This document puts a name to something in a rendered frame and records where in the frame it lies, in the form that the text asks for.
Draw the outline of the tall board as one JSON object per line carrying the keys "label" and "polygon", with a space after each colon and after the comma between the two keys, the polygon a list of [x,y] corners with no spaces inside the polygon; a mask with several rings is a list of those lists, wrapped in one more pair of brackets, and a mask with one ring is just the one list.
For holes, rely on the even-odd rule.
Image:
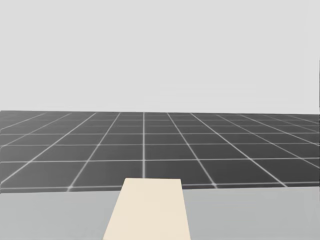
{"label": "tall board", "polygon": [[103,240],[191,240],[180,179],[126,178]]}

